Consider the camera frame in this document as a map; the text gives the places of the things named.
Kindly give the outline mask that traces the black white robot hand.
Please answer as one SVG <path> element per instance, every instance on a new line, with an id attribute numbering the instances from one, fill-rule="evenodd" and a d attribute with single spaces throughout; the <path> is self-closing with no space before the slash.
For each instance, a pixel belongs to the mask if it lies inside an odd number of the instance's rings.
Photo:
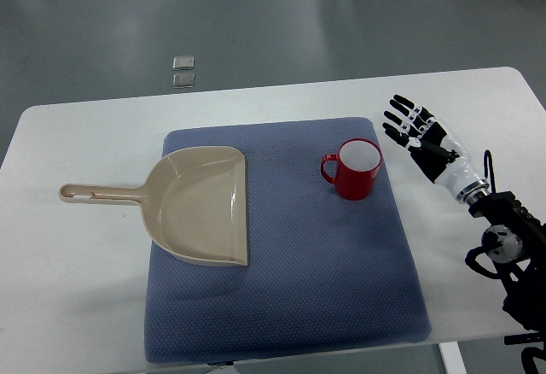
<path id="1" fill-rule="evenodd" d="M 424 176 L 468 205 L 490 194 L 490 185 L 476 170 L 470 154 L 450 129 L 426 108 L 395 95 L 384 112 L 385 134 L 409 152 Z"/>

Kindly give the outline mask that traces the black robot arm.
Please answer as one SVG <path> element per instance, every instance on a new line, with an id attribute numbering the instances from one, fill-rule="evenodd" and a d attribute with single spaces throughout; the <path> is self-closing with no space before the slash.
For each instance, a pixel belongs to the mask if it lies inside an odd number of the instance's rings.
<path id="1" fill-rule="evenodd" d="M 545 224 L 510 191 L 496 190 L 492 154 L 484 152 L 485 183 L 464 201 L 475 218 L 490 222 L 481 244 L 468 251 L 465 263 L 478 274 L 501 282 L 506 291 L 502 309 L 527 330 L 504 337 L 506 345 L 522 345 L 525 373 L 537 373 L 545 360 Z"/>

